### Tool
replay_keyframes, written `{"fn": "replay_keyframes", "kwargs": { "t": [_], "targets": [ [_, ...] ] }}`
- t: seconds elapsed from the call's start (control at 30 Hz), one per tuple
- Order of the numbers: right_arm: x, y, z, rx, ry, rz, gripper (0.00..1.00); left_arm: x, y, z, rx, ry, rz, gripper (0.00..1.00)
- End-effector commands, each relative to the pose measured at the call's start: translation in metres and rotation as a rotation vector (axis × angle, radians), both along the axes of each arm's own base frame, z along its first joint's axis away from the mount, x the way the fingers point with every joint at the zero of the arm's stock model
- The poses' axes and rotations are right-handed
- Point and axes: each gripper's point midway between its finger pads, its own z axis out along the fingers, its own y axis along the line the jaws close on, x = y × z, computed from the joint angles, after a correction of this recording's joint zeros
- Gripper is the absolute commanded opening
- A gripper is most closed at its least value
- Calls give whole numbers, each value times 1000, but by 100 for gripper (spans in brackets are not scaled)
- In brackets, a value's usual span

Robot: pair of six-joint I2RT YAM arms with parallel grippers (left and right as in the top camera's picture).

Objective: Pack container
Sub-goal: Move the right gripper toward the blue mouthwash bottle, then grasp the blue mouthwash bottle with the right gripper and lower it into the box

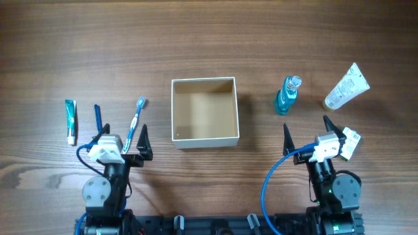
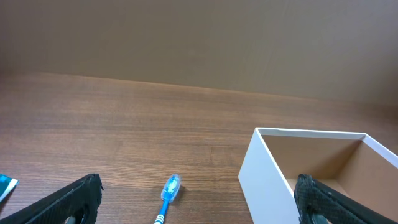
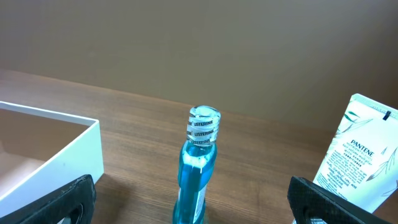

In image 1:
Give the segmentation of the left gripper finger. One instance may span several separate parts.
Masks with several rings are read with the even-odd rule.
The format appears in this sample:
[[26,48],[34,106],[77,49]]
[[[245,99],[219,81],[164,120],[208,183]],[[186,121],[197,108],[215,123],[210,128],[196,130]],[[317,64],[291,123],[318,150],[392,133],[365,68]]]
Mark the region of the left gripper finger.
[[102,127],[101,131],[99,131],[99,133],[92,138],[92,142],[98,142],[98,140],[100,139],[100,137],[102,137],[102,135],[109,134],[109,133],[110,133],[110,125],[106,123]]
[[140,136],[137,142],[137,150],[139,151],[139,155],[144,160],[153,159],[153,151],[148,136],[148,127],[146,124],[143,124],[142,126]]

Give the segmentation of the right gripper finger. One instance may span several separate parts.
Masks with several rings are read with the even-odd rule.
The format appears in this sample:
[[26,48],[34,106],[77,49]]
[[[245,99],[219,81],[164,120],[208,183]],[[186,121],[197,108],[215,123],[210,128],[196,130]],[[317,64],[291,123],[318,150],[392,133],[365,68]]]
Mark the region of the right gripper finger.
[[286,156],[291,152],[295,151],[295,145],[293,143],[293,139],[289,132],[288,126],[286,123],[283,124],[283,135],[284,135],[284,142],[283,142],[283,155]]
[[337,135],[338,141],[340,143],[338,153],[342,153],[342,148],[343,148],[344,144],[346,143],[347,136],[339,128],[337,128],[337,126],[335,126],[335,124],[329,119],[329,117],[327,115],[323,116],[323,121],[324,121],[326,130],[328,132],[333,131]]

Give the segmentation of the blue razor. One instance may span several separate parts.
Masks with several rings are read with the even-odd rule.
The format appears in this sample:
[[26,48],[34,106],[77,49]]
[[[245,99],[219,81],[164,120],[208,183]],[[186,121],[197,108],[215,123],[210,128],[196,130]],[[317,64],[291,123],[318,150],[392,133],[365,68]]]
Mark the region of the blue razor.
[[102,120],[101,120],[100,106],[98,104],[94,105],[94,111],[95,111],[95,121],[96,121],[97,131],[100,133],[102,131],[103,125],[102,125]]

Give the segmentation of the white green soap box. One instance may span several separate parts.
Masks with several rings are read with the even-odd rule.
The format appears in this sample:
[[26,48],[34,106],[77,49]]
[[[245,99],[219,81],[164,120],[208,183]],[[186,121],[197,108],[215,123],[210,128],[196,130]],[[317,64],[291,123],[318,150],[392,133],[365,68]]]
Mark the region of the white green soap box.
[[346,136],[346,141],[342,146],[340,158],[344,161],[349,161],[361,141],[361,135],[349,127],[344,127],[342,132]]

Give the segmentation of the blue white toothbrush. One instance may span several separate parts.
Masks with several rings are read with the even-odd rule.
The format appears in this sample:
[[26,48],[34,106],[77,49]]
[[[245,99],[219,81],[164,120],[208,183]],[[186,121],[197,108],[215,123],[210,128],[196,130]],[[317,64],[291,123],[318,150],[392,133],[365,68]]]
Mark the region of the blue white toothbrush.
[[123,145],[123,149],[122,149],[122,153],[126,154],[129,150],[129,147],[131,145],[131,141],[135,132],[135,129],[137,127],[137,123],[138,123],[138,119],[139,119],[139,115],[140,115],[140,111],[142,110],[142,108],[144,107],[146,103],[146,98],[145,97],[140,97],[137,101],[137,110],[136,113],[131,121],[131,126],[129,129],[129,134],[125,140],[125,143]]

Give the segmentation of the green toothpaste tube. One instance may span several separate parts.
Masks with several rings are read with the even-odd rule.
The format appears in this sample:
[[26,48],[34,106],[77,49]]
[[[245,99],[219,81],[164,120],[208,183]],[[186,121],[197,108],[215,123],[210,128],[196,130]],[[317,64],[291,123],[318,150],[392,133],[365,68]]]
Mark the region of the green toothpaste tube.
[[65,107],[67,113],[67,142],[74,146],[76,142],[76,101],[66,99]]

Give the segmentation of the blue mouthwash bottle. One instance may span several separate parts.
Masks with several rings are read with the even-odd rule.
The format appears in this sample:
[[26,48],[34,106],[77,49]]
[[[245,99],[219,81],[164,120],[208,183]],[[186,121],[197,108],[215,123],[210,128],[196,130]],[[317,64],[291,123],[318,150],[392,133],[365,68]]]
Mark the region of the blue mouthwash bottle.
[[275,99],[276,112],[279,115],[286,115],[289,108],[296,102],[298,89],[302,84],[299,76],[287,76],[282,88],[278,91]]

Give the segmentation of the white cream tube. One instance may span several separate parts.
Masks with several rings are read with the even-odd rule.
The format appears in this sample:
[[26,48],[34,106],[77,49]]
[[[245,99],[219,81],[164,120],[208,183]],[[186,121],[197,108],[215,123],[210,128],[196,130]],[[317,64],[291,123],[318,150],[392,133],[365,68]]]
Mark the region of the white cream tube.
[[323,107],[326,110],[337,110],[369,89],[370,86],[360,68],[353,63],[334,89],[325,97]]

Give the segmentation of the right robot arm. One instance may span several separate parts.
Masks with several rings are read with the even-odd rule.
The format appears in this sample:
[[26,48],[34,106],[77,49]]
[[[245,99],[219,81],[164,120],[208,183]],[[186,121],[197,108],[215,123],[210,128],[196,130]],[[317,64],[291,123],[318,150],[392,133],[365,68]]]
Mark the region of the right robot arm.
[[361,195],[360,177],[348,171],[336,171],[331,159],[342,153],[347,136],[328,118],[323,116],[327,132],[316,136],[319,147],[325,149],[323,161],[318,159],[319,151],[313,147],[293,154],[295,165],[305,164],[308,170],[312,201],[317,205],[306,208],[305,213],[275,215],[276,227],[284,234],[334,235],[364,234],[362,215],[357,213]]

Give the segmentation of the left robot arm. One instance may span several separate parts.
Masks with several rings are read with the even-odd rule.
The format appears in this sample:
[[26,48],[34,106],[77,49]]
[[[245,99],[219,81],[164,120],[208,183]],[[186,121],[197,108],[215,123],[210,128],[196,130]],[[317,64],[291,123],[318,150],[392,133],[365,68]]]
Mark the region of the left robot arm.
[[78,220],[75,234],[145,234],[145,228],[136,219],[133,211],[126,208],[133,191],[129,173],[134,167],[143,167],[144,161],[153,159],[152,147],[148,137],[147,125],[143,125],[137,142],[137,154],[123,153],[123,144],[117,134],[110,134],[110,125],[105,124],[89,144],[76,150],[78,160],[80,151],[86,148],[88,156],[104,166],[104,171],[82,164],[97,173],[83,186],[82,196],[86,202],[86,212]]

